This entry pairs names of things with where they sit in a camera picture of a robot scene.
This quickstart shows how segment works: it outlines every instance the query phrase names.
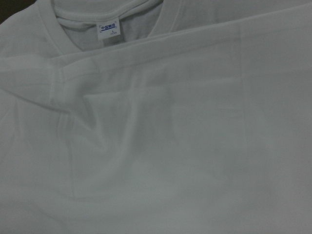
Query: size tag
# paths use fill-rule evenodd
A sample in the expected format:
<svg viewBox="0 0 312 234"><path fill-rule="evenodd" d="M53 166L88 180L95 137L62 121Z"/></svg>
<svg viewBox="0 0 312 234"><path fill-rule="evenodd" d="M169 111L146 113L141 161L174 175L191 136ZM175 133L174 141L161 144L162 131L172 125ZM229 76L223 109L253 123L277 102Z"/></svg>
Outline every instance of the size tag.
<svg viewBox="0 0 312 234"><path fill-rule="evenodd" d="M97 22L98 40L103 40L118 35L120 35L120 26L118 18L106 22Z"/></svg>

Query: crew neck collar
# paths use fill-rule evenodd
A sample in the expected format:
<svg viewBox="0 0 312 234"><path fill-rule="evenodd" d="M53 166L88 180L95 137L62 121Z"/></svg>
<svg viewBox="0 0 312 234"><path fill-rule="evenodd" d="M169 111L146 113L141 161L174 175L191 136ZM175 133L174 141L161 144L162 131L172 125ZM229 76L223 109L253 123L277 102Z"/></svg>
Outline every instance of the crew neck collar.
<svg viewBox="0 0 312 234"><path fill-rule="evenodd" d="M128 3L127 5L122 6L121 9L116 9L111 14L105 14L104 19L108 17L114 17L114 14L120 14L122 10L124 10L122 9L124 7L128 6L128 10L131 10L131 7L139 6L140 4L148 4L149 1L153 2L153 0L133 0L130 2L130 4ZM166 34L171 31L171 29L175 25L175 21L178 16L182 1L183 0L163 0L163 5L161 7L158 19L147 38ZM79 16L81 16L81 19L86 20L86 17L90 17L90 15L94 16L95 20L102 19L99 13L69 13L60 8L54 9L54 6L52 5L52 0L37 0L35 4L38 7L40 17L42 18L49 37L58 48L59 52L63 55L83 51L78 48L67 36L62 26L58 22L57 15L61 15L62 17L67 16L67 18L69 19L75 18L76 20L78 20Z"/></svg>

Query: white cotton fabric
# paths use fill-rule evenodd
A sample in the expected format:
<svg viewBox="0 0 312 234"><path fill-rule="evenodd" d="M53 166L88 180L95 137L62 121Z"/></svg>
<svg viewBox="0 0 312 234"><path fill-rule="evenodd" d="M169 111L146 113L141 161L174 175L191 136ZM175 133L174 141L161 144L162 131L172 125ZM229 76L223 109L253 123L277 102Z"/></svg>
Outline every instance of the white cotton fabric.
<svg viewBox="0 0 312 234"><path fill-rule="evenodd" d="M1 47L1 233L312 231L312 3L217 2L97 49ZM207 5L227 13L178 23Z"/></svg>

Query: folded shirt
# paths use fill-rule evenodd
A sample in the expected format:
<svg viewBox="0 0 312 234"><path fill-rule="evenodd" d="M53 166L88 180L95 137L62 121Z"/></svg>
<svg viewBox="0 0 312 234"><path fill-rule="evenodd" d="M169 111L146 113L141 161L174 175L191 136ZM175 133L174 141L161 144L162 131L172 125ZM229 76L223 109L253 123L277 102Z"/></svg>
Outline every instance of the folded shirt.
<svg viewBox="0 0 312 234"><path fill-rule="evenodd" d="M0 230L311 232L311 11L0 58Z"/></svg>

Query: wrinkle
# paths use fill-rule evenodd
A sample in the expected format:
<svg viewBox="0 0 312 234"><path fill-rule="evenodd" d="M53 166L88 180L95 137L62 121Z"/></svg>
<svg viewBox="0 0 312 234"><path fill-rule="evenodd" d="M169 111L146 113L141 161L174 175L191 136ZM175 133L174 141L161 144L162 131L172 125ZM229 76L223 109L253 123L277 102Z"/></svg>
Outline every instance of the wrinkle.
<svg viewBox="0 0 312 234"><path fill-rule="evenodd" d="M129 117L127 118L127 123L125 124L126 129L124 130L123 139L121 141L121 144L119 146L119 151L116 152L115 157L112 158L111 161L108 162L108 164L102 168L102 170L99 171L94 176L91 176L87 178L84 183L85 184L99 184L101 186L105 186L106 188L110 188L113 186L111 183L112 178L116 180L117 176L122 177L128 170L127 165L129 165L131 157L131 152L129 152L129 149L132 145L132 139L133 134L135 132L135 129L137 128L138 123L138 103L136 101L137 92L135 92L134 88L131 88L129 90L129 102L131 105L131 113L129 114ZM101 180L98 180L98 174L102 175Z"/></svg>
<svg viewBox="0 0 312 234"><path fill-rule="evenodd" d="M147 82L147 85L145 86L141 86L141 87L133 87L132 89L134 90L143 90L143 89L149 89L149 88L163 88L163 87L175 87L176 85L179 85L179 84L185 84L186 86L187 85L190 85L190 84L193 84L193 83L196 83L196 84L210 84L210 83L213 83L213 84L223 84L223 83L226 83L226 82L232 82L233 80L238 80L237 77L218 77L218 78L214 78L214 79L209 79L207 80L207 77L204 77L202 80L188 80L188 81L185 81L185 80L177 80L177 81L173 81L173 82L167 82L166 83L163 83L163 84L151 84L151 85L148 85L148 82ZM85 94L83 95L83 97L95 97L95 96L100 96L100 95L113 95L113 94L122 94L122 93L127 93L130 91L130 88L128 89L124 89L124 90L108 90L108 91L101 91L101 92L97 92L97 93L90 93L90 94Z"/></svg>
<svg viewBox="0 0 312 234"><path fill-rule="evenodd" d="M298 73L300 74L304 74L304 73L307 73L308 76L310 76L310 73L312 71L312 66L310 67L296 67L296 68L290 68L290 67L285 67L284 70L280 70L280 71L273 71L273 72L264 72L264 73L259 73L259 72L256 72L256 73L248 73L246 76L248 77L261 77L263 78L263 76L270 76L272 79L274 79L275 75L280 75L280 76L277 76L278 79L280 79L280 77L282 75L287 75L287 74L291 74L293 73L294 76L293 76L293 79L298 79Z"/></svg>
<svg viewBox="0 0 312 234"><path fill-rule="evenodd" d="M1 145L1 157L0 157L0 165L3 164L6 156L10 153L11 149L12 149L12 146L13 146L13 142L15 140L15 134L13 134L10 139L9 139L9 143L6 143L5 145L5 148L6 150L4 151L3 148Z"/></svg>
<svg viewBox="0 0 312 234"><path fill-rule="evenodd" d="M59 226L62 228L63 233L71 233L71 231L68 229L68 227L65 224L65 221L60 219L60 218L56 218L53 217L52 215L48 214L47 212L45 212L43 209L41 209L36 203L34 202L26 202L26 201L8 201L5 204L2 203L1 207L3 209L18 209L18 210L22 210L24 212L27 212L28 214L31 212L33 214L34 217L36 218L40 218L40 221L43 221L42 224L47 224L47 222L49 221L49 219L55 221L56 223L59 224Z"/></svg>
<svg viewBox="0 0 312 234"><path fill-rule="evenodd" d="M10 109L8 109L5 114L1 117L0 119L0 125L1 125L1 122L4 120L4 118L8 115L8 113L10 112Z"/></svg>
<svg viewBox="0 0 312 234"><path fill-rule="evenodd" d="M17 131L18 135L21 136L21 128L20 128L20 114L19 114L19 105L18 100L14 99L14 121L15 121L15 130Z"/></svg>
<svg viewBox="0 0 312 234"><path fill-rule="evenodd" d="M65 114L69 114L69 111L67 110L64 110L64 109L59 109L59 108L54 108L52 106L47 106L47 105L43 105L43 104L40 104L40 103L37 103L37 102L34 102L34 101L31 101L29 99L26 99L18 94L15 94L9 90L6 90L6 89L2 89L3 91L7 92L8 94L14 96L16 99L18 100L22 100L22 101L25 101L26 103L29 103L29 104L32 104L32 105L35 105L37 107L40 107L40 108L43 108L45 110L49 110L49 111L52 111L52 112L57 112L57 113L65 113Z"/></svg>

